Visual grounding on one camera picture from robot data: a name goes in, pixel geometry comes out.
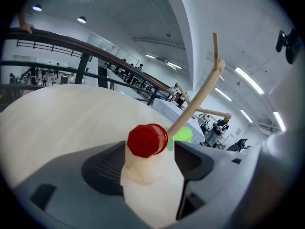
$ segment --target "white table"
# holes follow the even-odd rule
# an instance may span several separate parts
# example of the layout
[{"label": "white table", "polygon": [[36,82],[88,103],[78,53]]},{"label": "white table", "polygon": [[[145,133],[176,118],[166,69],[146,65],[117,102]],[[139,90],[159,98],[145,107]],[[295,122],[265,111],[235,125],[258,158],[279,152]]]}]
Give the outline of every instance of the white table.
[{"label": "white table", "polygon": [[[130,130],[149,123],[171,125],[146,104],[108,89],[79,84],[39,89],[0,115],[2,172],[14,188],[55,157],[125,141]],[[133,182],[124,187],[125,202],[153,228],[175,222],[183,190],[174,152],[165,149],[161,154],[167,166],[153,188]],[[125,192],[141,199],[130,205]]]},{"label": "white table", "polygon": [[[175,104],[158,98],[153,101],[152,108],[172,123],[174,123],[183,113],[183,110],[178,108]],[[192,143],[199,144],[200,142],[204,142],[203,132],[197,122],[194,122],[193,119],[190,118],[185,126],[192,130]]]}]

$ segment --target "round ceiling lamp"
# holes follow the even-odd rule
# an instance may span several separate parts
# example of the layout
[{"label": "round ceiling lamp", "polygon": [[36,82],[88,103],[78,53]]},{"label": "round ceiling lamp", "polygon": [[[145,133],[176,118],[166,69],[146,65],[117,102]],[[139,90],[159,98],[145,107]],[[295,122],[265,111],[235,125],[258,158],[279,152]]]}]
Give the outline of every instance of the round ceiling lamp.
[{"label": "round ceiling lamp", "polygon": [[80,16],[77,20],[81,23],[86,23],[86,18],[84,16]]},{"label": "round ceiling lamp", "polygon": [[35,6],[33,6],[33,9],[36,10],[36,11],[41,11],[42,6],[41,6],[41,4],[36,4]]}]

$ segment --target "white ceiling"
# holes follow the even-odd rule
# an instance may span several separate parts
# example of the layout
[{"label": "white ceiling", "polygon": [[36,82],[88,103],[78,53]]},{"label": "white ceiling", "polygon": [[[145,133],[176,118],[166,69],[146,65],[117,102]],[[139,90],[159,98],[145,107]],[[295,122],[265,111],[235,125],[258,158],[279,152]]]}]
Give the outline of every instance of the white ceiling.
[{"label": "white ceiling", "polygon": [[[117,21],[142,49],[143,53],[161,56],[182,66],[189,74],[187,55],[176,16],[168,0],[31,0],[43,5],[43,12],[54,17],[70,18],[78,14],[107,14]],[[236,109],[244,109],[256,123],[275,125],[268,92],[291,69],[283,53],[276,53],[279,30],[289,33],[290,22],[283,22],[281,9],[272,0],[213,0],[207,7],[211,14],[209,27],[218,33],[220,57],[226,61],[224,82],[219,87],[233,101]],[[213,40],[202,52],[201,84],[213,65]],[[242,68],[264,90],[259,96],[235,72]]]}]

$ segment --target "red cap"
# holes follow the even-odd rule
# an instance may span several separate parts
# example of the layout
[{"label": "red cap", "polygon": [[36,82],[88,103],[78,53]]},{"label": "red cap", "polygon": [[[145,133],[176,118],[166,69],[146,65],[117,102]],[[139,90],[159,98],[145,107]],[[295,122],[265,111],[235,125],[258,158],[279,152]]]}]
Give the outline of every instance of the red cap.
[{"label": "red cap", "polygon": [[133,155],[148,158],[162,152],[168,137],[164,128],[157,124],[138,125],[128,136],[127,145]]}]

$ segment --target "checkered tablecloth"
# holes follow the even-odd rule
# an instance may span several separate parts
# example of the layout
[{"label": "checkered tablecloth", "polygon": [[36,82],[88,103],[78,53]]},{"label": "checkered tablecloth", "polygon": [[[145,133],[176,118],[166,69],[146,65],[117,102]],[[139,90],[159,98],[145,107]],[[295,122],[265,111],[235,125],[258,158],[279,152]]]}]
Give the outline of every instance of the checkered tablecloth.
[{"label": "checkered tablecloth", "polygon": [[[172,123],[174,123],[183,113],[183,111],[173,103],[158,98],[154,100],[152,108],[162,114]],[[199,144],[200,142],[204,142],[204,135],[197,122],[194,122],[193,119],[190,118],[185,126],[189,127],[192,130],[192,143]]]}]

